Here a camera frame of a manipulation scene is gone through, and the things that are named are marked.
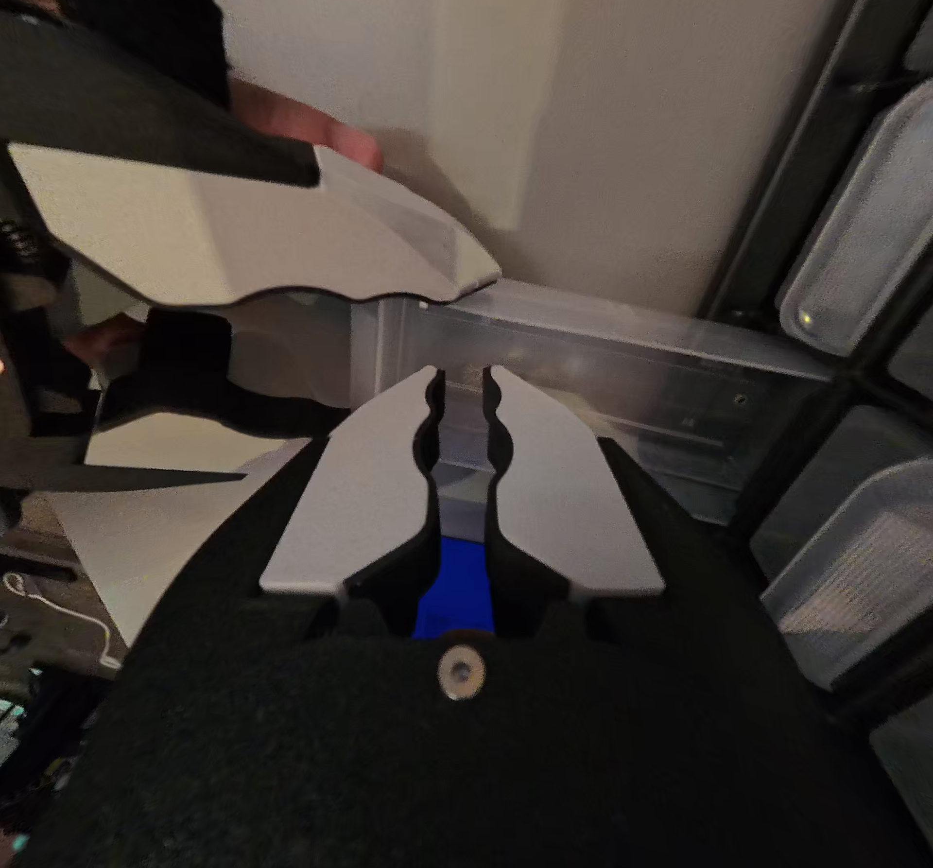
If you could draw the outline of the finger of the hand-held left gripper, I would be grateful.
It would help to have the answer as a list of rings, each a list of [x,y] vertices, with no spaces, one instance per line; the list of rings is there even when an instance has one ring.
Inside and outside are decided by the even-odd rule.
[[[347,407],[229,380],[115,380],[104,391],[84,462],[237,473],[286,442],[327,437],[349,414]]]
[[[310,188],[8,149],[52,236],[151,304],[221,307],[272,291],[449,303],[502,276],[451,215],[324,147]]]

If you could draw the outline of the blue plastic bin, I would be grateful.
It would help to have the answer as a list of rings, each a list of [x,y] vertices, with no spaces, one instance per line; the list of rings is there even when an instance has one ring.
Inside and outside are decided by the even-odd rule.
[[[440,569],[420,599],[414,640],[434,640],[454,631],[495,631],[492,597],[480,543],[444,536]]]

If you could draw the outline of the rows of clear cabinet drawers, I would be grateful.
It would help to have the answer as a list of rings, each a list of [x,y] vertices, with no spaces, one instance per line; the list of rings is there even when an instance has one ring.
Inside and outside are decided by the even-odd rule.
[[[775,323],[830,381],[737,518],[764,605],[830,721],[866,741],[931,839],[931,52],[834,87],[793,181],[821,182]]]

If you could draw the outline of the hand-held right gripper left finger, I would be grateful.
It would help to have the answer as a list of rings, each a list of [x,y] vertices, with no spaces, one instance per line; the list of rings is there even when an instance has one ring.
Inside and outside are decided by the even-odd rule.
[[[414,633],[440,569],[432,471],[445,374],[426,365],[331,432],[259,578],[265,594],[375,605],[387,630]]]

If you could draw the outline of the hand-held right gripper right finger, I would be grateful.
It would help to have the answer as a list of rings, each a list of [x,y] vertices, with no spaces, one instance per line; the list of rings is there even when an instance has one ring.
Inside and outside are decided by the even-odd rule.
[[[484,370],[483,412],[496,635],[530,639],[558,604],[662,595],[666,583],[592,429],[503,365]]]

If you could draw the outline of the clear plastic drawer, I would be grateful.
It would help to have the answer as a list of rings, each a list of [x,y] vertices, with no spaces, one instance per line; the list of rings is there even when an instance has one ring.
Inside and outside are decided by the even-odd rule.
[[[777,337],[508,279],[450,304],[357,303],[350,348],[354,408],[427,365],[445,372],[449,500],[476,499],[492,474],[483,373],[500,364],[719,525],[790,419],[831,380],[825,364]]]

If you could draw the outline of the black drawer cabinet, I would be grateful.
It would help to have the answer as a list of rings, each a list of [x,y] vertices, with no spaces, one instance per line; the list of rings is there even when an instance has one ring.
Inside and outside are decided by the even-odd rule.
[[[920,84],[908,48],[931,0],[839,0],[798,98],[768,153],[701,303],[701,317],[778,332],[776,299],[806,239],[881,111]],[[898,381],[889,365],[931,312],[931,239],[894,286],[855,347],[841,358],[805,347],[830,366],[744,485],[729,535],[749,543],[787,491],[857,406],[884,411],[931,440],[931,399]]]

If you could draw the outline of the person's left hand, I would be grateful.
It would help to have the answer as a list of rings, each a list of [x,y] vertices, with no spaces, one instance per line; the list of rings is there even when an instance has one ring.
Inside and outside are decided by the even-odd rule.
[[[252,129],[267,136],[326,147],[371,171],[382,172],[382,151],[370,133],[248,81],[230,78],[228,84],[232,112]]]

